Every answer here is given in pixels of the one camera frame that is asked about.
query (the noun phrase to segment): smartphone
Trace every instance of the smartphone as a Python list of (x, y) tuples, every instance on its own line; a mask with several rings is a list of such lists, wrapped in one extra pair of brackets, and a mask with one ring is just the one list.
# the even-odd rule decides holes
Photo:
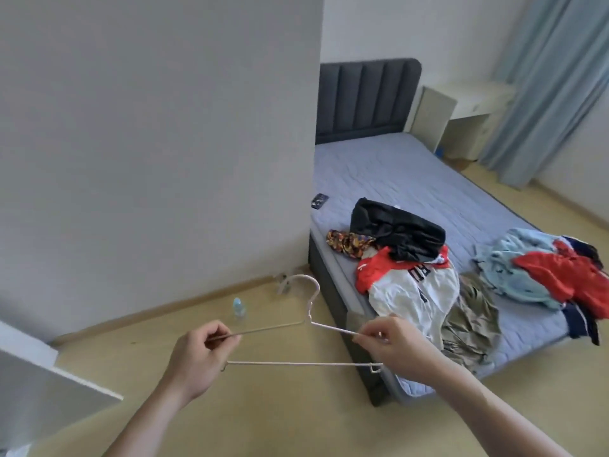
[(317, 194), (313, 200), (311, 200), (311, 207), (315, 208), (315, 210), (319, 210), (328, 199), (329, 197), (326, 194)]

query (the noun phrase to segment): dark gray headboard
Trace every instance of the dark gray headboard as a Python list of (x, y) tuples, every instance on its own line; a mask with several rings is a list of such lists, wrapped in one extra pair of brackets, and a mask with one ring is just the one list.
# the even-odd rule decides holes
[(419, 77), (416, 59), (322, 64), (315, 143), (403, 131)]

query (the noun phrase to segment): clothing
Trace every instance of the clothing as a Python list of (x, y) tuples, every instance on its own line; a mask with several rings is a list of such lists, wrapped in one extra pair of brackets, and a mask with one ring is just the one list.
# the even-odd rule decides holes
[(336, 252), (349, 255), (351, 258), (361, 258), (364, 250), (369, 248), (375, 241), (370, 236), (362, 236), (347, 231), (336, 231), (331, 229), (326, 234), (326, 243)]
[[(364, 253), (366, 258), (362, 259), (355, 269), (355, 287), (360, 293), (366, 293), (373, 283), (392, 269), (410, 270), (423, 264), (414, 261), (395, 261), (391, 259), (390, 255), (391, 249), (389, 247), (383, 247), (378, 252), (367, 250)], [(446, 245), (440, 250), (440, 255), (443, 257), (441, 263), (425, 263), (425, 266), (429, 268), (449, 268), (450, 262), (448, 261), (448, 247)]]
[(600, 260), (599, 251), (596, 250), (594, 245), (590, 245), (589, 243), (574, 237), (563, 236), (563, 238), (569, 242), (569, 245), (571, 245), (571, 248), (575, 250), (575, 253), (580, 256), (587, 256), (590, 260), (592, 260), (592, 264), (595, 265), (597, 269), (602, 270), (604, 268), (603, 263)]
[(562, 304), (529, 273), (513, 263), (529, 252), (555, 252), (554, 241), (565, 239), (536, 230), (513, 228), (491, 244), (475, 245), (473, 258), (480, 268), (480, 279), (499, 295), (524, 303), (542, 303), (558, 311)]
[(443, 354), (475, 373), (500, 339), (499, 310), (491, 296), (476, 274), (462, 274), (459, 298), (442, 324)]
[[(384, 248), (367, 260), (370, 262), (379, 256), (378, 262), (383, 262), (389, 259), (389, 251)], [(388, 269), (384, 274), (365, 272), (369, 266), (374, 268), (366, 260), (360, 262), (356, 287), (362, 293), (368, 291), (370, 305), (377, 314), (395, 313), (407, 319), (442, 349), (442, 323), (459, 295), (459, 276), (452, 264), (448, 261), (440, 268), (417, 263), (408, 269)]]
[(571, 338), (590, 337), (593, 344), (600, 345), (599, 328), (594, 315), (588, 308), (569, 302), (563, 308), (563, 314), (567, 320)]
[(366, 198), (355, 204), (349, 230), (376, 238), (379, 248), (390, 247), (394, 260), (432, 261), (446, 241), (445, 230), (437, 224)]
[(575, 300), (586, 306), (597, 319), (609, 317), (609, 278), (585, 256), (556, 240), (558, 253), (529, 252), (514, 258), (514, 265), (525, 269), (554, 299)]

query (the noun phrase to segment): plastic bottle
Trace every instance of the plastic bottle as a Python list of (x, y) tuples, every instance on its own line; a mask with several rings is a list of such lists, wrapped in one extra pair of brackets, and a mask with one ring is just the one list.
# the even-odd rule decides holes
[(235, 314), (236, 317), (245, 317), (246, 315), (246, 306), (241, 303), (241, 300), (238, 298), (235, 298), (232, 301), (232, 311)]

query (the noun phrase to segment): red garment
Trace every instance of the red garment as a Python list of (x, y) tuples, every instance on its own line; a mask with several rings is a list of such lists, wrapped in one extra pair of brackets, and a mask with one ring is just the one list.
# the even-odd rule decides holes
[(607, 319), (609, 279), (589, 258), (579, 256), (562, 241), (556, 240), (553, 245), (558, 253), (529, 252), (512, 262), (526, 269), (552, 298), (561, 303), (575, 300), (590, 309), (598, 319)]
[(448, 247), (446, 245), (442, 245), (440, 249), (440, 255), (444, 258), (444, 262), (437, 264), (421, 263), (418, 261), (395, 261), (389, 257), (390, 252), (391, 249), (389, 247), (383, 247), (375, 256), (364, 258), (359, 262), (355, 269), (355, 288), (357, 291), (361, 294), (366, 293), (372, 287), (372, 284), (392, 269), (409, 270), (421, 265), (433, 268), (450, 268), (451, 265), (448, 261)]

